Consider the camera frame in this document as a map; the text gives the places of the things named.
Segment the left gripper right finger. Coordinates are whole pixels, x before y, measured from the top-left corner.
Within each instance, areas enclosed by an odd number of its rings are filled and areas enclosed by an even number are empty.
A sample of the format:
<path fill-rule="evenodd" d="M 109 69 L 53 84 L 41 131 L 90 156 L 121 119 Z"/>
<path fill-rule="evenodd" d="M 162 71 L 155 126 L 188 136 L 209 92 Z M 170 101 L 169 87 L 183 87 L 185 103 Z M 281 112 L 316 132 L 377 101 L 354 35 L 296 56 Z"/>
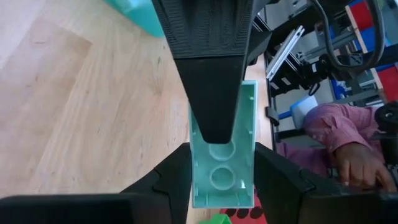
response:
<path fill-rule="evenodd" d="M 268 223 L 397 223 L 397 194 L 353 190 L 259 142 L 254 185 Z"/>

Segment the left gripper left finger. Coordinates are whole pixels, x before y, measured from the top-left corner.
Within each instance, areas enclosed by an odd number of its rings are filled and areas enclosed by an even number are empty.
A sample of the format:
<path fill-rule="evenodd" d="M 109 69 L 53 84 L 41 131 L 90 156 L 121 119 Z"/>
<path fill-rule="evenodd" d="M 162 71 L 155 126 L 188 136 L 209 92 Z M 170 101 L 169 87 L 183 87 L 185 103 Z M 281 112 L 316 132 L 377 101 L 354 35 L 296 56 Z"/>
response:
<path fill-rule="evenodd" d="M 3 198 L 1 223 L 185 223 L 191 185 L 186 142 L 120 193 Z"/>

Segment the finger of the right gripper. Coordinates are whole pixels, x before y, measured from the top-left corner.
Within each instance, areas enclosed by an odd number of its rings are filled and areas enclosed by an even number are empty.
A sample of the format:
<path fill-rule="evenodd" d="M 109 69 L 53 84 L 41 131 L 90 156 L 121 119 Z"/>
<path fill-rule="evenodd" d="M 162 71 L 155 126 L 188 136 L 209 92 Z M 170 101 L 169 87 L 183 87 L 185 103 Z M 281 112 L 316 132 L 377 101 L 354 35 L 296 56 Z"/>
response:
<path fill-rule="evenodd" d="M 154 0 L 203 139 L 231 140 L 253 0 Z"/>
<path fill-rule="evenodd" d="M 257 63 L 258 56 L 266 50 L 271 39 L 272 31 L 261 17 L 255 17 L 249 37 L 247 52 L 247 66 Z"/>

